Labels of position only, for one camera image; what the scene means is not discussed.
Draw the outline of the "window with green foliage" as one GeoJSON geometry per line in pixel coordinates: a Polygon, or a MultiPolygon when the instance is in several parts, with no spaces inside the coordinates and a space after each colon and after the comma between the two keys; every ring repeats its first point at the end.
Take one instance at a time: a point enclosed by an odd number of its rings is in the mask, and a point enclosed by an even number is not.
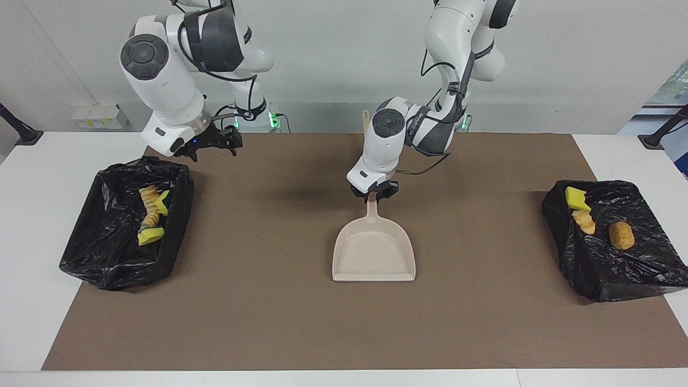
{"type": "Polygon", "coordinates": [[[646,106],[682,107],[685,104],[688,104],[688,60],[661,85],[646,106]]]}

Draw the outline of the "pale yellow bread chunk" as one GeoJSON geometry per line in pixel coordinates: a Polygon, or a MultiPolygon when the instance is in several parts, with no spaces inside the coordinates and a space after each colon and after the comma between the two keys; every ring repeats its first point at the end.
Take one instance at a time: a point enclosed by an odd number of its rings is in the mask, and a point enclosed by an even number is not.
{"type": "Polygon", "coordinates": [[[590,210],[574,210],[572,217],[577,223],[580,230],[586,235],[594,235],[596,232],[596,223],[594,222],[590,210]]]}

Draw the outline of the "beige plastic dustpan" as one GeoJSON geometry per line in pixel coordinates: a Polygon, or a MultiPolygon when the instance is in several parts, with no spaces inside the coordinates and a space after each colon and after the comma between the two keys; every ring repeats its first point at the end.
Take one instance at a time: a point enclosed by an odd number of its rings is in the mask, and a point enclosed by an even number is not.
{"type": "Polygon", "coordinates": [[[398,223],[378,215],[377,200],[367,214],[342,228],[334,245],[335,282],[412,282],[416,264],[409,235],[398,223]]]}

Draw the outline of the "open bin with black bag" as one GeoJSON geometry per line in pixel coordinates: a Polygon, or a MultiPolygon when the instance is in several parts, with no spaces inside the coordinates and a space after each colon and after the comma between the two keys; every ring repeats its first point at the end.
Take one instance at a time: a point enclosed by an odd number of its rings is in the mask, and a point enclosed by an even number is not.
{"type": "Polygon", "coordinates": [[[194,198],[187,165],[143,156],[113,164],[96,174],[66,245],[59,267],[99,289],[121,291],[163,280],[172,272],[184,239],[194,198]],[[145,207],[140,189],[169,191],[169,213],[149,231],[162,236],[140,245],[145,207]]]}

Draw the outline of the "bin covered by black bag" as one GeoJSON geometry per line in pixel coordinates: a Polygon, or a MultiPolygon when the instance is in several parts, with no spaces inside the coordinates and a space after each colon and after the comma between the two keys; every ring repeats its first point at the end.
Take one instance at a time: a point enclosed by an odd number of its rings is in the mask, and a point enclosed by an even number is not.
{"type": "Polygon", "coordinates": [[[688,289],[688,266],[635,184],[557,181],[541,205],[557,246],[558,269],[581,296],[618,302],[688,289]],[[569,186],[586,191],[594,235],[586,235],[575,223],[564,194],[569,186]],[[632,227],[635,245],[629,250],[610,243],[608,228],[616,222],[632,227]]]}

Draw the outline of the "white wall socket box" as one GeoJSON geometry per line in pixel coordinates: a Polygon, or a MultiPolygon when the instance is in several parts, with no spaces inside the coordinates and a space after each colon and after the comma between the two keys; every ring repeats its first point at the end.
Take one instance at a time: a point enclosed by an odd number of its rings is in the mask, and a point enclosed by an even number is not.
{"type": "Polygon", "coordinates": [[[130,126],[130,119],[118,104],[71,106],[71,119],[78,129],[123,130],[130,126]]]}

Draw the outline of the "brown oval bread roll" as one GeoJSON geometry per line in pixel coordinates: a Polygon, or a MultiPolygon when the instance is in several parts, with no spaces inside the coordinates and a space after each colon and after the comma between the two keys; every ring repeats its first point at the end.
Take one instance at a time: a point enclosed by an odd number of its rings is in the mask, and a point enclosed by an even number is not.
{"type": "Polygon", "coordinates": [[[635,245],[632,227],[626,222],[616,222],[608,228],[610,243],[617,250],[629,250],[635,245]]]}

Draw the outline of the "brown table mat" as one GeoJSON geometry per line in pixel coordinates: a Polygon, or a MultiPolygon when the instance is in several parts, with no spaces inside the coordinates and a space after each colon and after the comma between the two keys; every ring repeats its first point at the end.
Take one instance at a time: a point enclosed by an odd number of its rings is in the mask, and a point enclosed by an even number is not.
{"type": "Polygon", "coordinates": [[[380,203],[416,279],[333,282],[336,236],[366,212],[346,180],[362,148],[361,134],[250,134],[238,157],[179,157],[196,189],[172,275],[82,285],[42,367],[688,367],[666,299],[590,302],[560,274],[541,202],[558,180],[593,179],[569,135],[458,134],[380,203]]]}

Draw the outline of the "notched yellow sponge piece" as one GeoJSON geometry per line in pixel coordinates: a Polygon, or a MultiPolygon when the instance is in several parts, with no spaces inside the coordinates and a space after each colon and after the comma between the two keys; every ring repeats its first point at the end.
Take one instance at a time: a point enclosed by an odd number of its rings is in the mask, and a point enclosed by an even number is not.
{"type": "Polygon", "coordinates": [[[585,212],[591,211],[590,206],[586,203],[586,191],[569,186],[565,187],[564,194],[569,209],[585,212]]]}

